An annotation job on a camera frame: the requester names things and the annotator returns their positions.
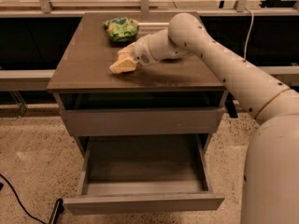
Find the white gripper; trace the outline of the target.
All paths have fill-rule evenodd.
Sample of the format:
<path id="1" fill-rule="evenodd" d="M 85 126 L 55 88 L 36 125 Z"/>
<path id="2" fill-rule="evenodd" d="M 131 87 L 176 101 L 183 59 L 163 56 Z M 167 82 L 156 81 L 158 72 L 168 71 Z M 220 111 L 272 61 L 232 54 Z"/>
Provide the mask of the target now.
<path id="1" fill-rule="evenodd" d="M 118 51 L 118 55 L 120 56 L 117 61 L 110 66 L 110 70 L 114 74 L 132 72 L 136 70 L 136 61 L 132 56 L 125 53 L 132 53 L 134 59 L 142 66 L 153 65 L 158 62 L 150 51 L 150 36 L 145 35 L 137 39 L 136 42 L 131 43 Z"/>

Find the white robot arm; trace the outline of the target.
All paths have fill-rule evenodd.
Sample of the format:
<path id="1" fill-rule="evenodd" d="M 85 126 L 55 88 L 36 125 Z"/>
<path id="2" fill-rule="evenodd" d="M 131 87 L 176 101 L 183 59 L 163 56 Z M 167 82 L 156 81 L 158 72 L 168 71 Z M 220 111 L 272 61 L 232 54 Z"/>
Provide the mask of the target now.
<path id="1" fill-rule="evenodd" d="M 165 30 L 139 38 L 110 66 L 131 72 L 192 53 L 260 124 L 244 169 L 241 224 L 299 224 L 299 93 L 214 40 L 199 19 L 179 13 Z"/>

